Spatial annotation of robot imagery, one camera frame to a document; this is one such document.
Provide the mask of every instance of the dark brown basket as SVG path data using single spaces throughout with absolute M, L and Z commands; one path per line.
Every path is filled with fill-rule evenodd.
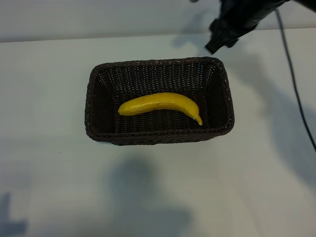
M 200 108 L 203 126 L 178 111 L 120 116 L 120 105 L 143 95 L 174 92 Z M 90 75 L 85 106 L 87 135 L 116 145 L 197 142 L 228 133 L 234 112 L 227 74 L 216 58 L 106 63 Z

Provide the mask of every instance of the banana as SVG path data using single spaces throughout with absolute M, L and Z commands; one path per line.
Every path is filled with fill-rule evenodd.
M 177 93 L 157 93 L 145 95 L 123 103 L 118 113 L 123 116 L 139 115 L 154 110 L 177 110 L 203 125 L 198 105 L 190 98 Z

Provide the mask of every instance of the black robotic arm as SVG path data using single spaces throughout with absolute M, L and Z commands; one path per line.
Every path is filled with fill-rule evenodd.
M 232 47 L 238 38 L 254 30 L 260 20 L 289 0 L 221 0 L 221 12 L 210 25 L 211 40 L 205 48 L 215 53 L 223 46 Z M 316 11 L 316 0 L 296 0 Z

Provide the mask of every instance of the banana tip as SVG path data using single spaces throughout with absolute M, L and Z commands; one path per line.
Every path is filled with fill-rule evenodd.
M 196 116 L 196 117 L 194 118 L 194 120 L 197 121 L 200 126 L 203 125 L 203 122 L 202 122 L 202 119 L 201 119 L 200 116 Z

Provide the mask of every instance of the white table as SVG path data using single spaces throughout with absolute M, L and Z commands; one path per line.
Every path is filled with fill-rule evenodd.
M 316 137 L 316 29 L 286 34 Z M 316 236 L 316 154 L 279 31 L 254 31 L 214 55 L 232 91 L 229 134 L 126 147 L 85 134 L 94 66 L 209 56 L 208 37 L 0 43 L 2 226 L 28 237 Z

